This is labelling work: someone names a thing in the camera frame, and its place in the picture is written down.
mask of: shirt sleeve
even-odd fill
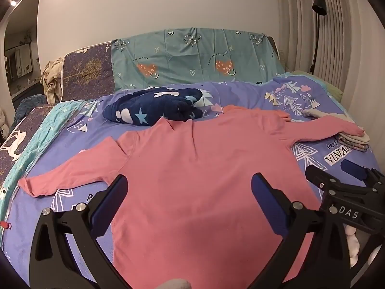
[[[327,115],[309,122],[286,122],[281,139],[291,147],[297,141],[322,140],[339,132],[353,136],[364,135],[363,129],[356,124]]]
[[[105,181],[110,185],[127,160],[128,155],[117,142],[107,137],[50,172],[20,179],[18,185],[33,197],[52,195],[58,189],[76,188],[95,181]]]

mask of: doorway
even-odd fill
[[[39,0],[22,0],[9,17],[5,31],[6,78],[15,108],[35,94],[44,94],[37,48]]]

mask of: printed label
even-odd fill
[[[333,152],[324,156],[324,159],[330,166],[333,166],[335,163],[337,163],[339,160],[344,158],[351,151],[352,149],[342,145],[337,149],[335,149]]]
[[[356,212],[352,210],[351,208],[345,208],[344,206],[341,206],[340,209],[338,210],[338,213],[350,217],[352,219],[356,219],[359,216],[359,212]]]
[[[328,147],[328,149],[330,150],[330,148],[332,147],[338,147],[339,143],[337,143],[336,140],[334,140],[333,143],[328,143],[326,146]]]

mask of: floor lamp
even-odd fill
[[[317,59],[318,40],[320,38],[320,15],[325,16],[326,14],[328,14],[328,11],[326,9],[325,0],[314,0],[312,9],[317,14],[317,31],[316,31],[315,50],[314,50],[313,63],[310,67],[310,73],[313,75],[314,74],[315,61]]]

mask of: red pin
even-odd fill
[[[0,227],[3,227],[4,229],[11,229],[12,228],[12,225],[11,223],[7,223],[5,221],[0,221]]]

